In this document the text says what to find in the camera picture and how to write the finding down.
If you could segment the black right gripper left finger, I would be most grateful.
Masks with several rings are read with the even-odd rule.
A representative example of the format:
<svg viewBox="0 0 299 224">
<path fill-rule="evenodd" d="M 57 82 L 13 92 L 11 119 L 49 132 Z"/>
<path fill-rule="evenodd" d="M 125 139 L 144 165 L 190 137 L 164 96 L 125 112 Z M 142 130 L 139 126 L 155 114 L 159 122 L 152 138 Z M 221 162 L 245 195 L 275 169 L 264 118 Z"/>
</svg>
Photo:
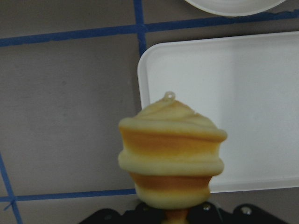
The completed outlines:
<svg viewBox="0 0 299 224">
<path fill-rule="evenodd" d="M 165 220 L 163 210 L 139 203 L 134 210 L 120 214 L 113 209 L 100 209 L 91 214 L 81 224 L 161 224 Z"/>
</svg>

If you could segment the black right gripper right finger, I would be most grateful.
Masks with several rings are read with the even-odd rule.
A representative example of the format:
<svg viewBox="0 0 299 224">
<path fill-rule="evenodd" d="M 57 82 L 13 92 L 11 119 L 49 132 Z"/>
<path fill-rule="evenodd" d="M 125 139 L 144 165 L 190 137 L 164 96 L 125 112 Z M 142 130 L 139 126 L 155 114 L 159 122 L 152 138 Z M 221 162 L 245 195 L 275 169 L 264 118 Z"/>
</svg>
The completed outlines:
<svg viewBox="0 0 299 224">
<path fill-rule="evenodd" d="M 229 213 L 210 202 L 191 208 L 187 214 L 190 224 L 287 224 L 286 221 L 249 203 L 236 206 Z"/>
</svg>

